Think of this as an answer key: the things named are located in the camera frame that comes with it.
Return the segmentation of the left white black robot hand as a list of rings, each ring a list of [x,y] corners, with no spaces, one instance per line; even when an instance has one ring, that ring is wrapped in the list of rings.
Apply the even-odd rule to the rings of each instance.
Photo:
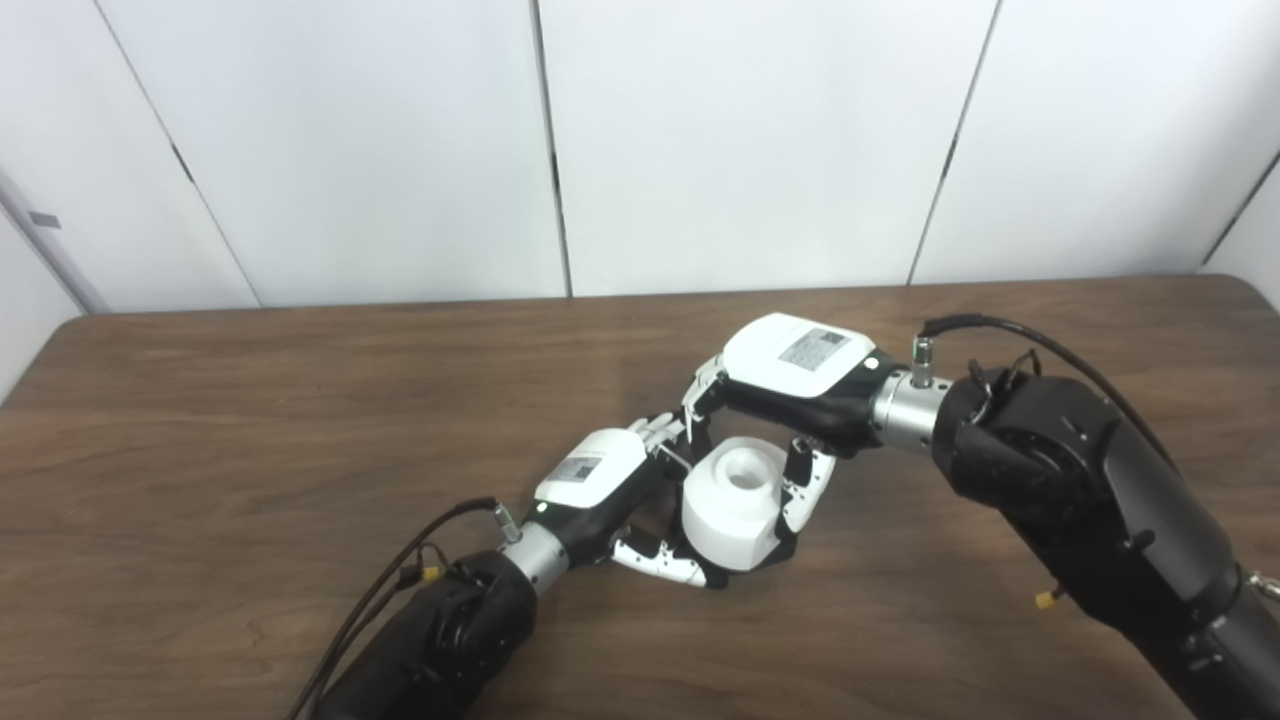
[[[538,484],[520,539],[503,548],[535,593],[608,561],[677,584],[727,587],[727,571],[630,523],[652,495],[687,477],[677,451],[684,432],[672,413],[594,430]]]

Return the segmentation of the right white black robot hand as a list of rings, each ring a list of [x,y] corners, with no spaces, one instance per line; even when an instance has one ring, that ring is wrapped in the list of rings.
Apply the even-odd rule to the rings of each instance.
[[[884,445],[906,368],[869,337],[772,313],[694,374],[684,421],[695,466],[680,524],[692,552],[732,573],[788,559],[840,461]],[[730,410],[794,433],[786,448],[710,441]]]

